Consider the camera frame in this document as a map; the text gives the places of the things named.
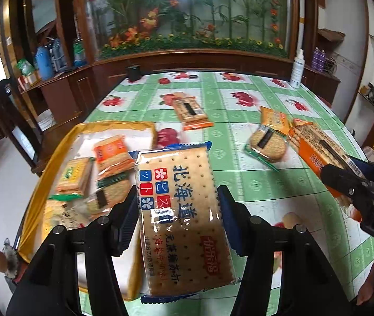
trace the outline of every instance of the printed logo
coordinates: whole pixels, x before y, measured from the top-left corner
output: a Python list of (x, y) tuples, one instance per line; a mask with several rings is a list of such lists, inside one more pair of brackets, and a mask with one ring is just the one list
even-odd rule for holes
[(215, 241), (211, 236), (200, 236), (205, 258), (206, 271), (209, 275), (219, 274), (219, 263), (216, 254)]
[(152, 180), (152, 170), (140, 170), (139, 178), (141, 181), (151, 181)]
[(157, 181), (155, 183), (157, 194), (167, 194), (169, 193), (169, 186), (167, 181)]
[(142, 197), (140, 198), (140, 207), (142, 210), (150, 210), (153, 209), (154, 203), (153, 203), (153, 197)]
[(156, 205), (158, 209), (170, 208), (171, 207), (171, 197), (169, 195), (157, 196)]
[(153, 195), (153, 184), (152, 183), (141, 183), (140, 194), (142, 196)]
[(160, 169), (155, 169), (155, 179), (159, 181), (160, 179), (168, 179), (168, 174), (166, 167), (161, 167)]

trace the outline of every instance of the blue label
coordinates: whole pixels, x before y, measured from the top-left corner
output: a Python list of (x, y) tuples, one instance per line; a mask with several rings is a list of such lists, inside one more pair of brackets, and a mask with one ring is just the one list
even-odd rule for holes
[(169, 193), (169, 186), (167, 181), (157, 181), (155, 183), (157, 194), (167, 194)]
[(154, 209), (155, 208), (155, 204), (153, 202), (153, 197), (141, 197), (140, 198), (140, 208), (142, 210)]
[(139, 179), (141, 181), (151, 181), (152, 180), (152, 170), (140, 170)]

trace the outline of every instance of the blue bottle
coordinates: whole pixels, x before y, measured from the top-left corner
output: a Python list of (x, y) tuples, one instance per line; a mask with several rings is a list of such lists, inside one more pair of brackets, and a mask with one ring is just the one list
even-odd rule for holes
[(38, 63), (38, 70), (43, 81), (46, 81), (54, 76), (53, 67), (51, 64), (50, 54), (48, 50), (40, 46), (35, 55), (36, 62)]

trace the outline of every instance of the green checkered tablecloth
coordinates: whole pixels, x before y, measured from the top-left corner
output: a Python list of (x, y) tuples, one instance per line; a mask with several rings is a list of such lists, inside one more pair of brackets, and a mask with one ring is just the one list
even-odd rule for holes
[[(181, 131), (171, 104), (171, 94), (195, 96), (213, 127)], [(374, 238), (348, 218), (325, 186), (289, 148), (277, 163), (277, 173), (246, 156), (242, 148), (260, 122), (260, 106), (316, 122), (348, 154), (366, 160), (357, 142), (341, 121), (311, 91), (301, 85), (266, 77), (219, 72), (161, 73), (140, 81), (119, 84), (87, 118), (100, 120), (153, 121), (157, 130), (181, 131), (181, 141), (211, 141), (209, 152), (216, 185), (225, 184), (252, 215), (274, 225), (287, 212), (296, 212), (331, 262), (349, 299), (357, 293), (374, 260)], [(236, 273), (242, 276), (246, 258), (233, 252)], [(273, 275), (267, 311), (277, 311), (281, 270)], [(126, 302), (129, 315), (229, 315), (239, 284), (206, 291), (175, 303), (142, 305)], [(82, 310), (91, 314), (89, 297), (80, 293)]]

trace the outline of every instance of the barcode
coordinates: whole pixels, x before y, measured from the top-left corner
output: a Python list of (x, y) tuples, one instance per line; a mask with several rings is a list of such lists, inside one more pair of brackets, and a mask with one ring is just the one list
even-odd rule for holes
[(363, 177), (362, 172), (360, 171), (360, 169), (358, 168), (358, 166), (356, 166), (356, 164), (352, 161), (351, 158), (348, 158), (348, 160), (346, 161), (346, 163), (349, 165), (349, 167), (352, 169), (352, 171), (354, 171), (354, 173), (357, 176)]
[(260, 127), (259, 127), (259, 131), (262, 131), (264, 133), (266, 133), (268, 129), (269, 128), (266, 125), (260, 125)]

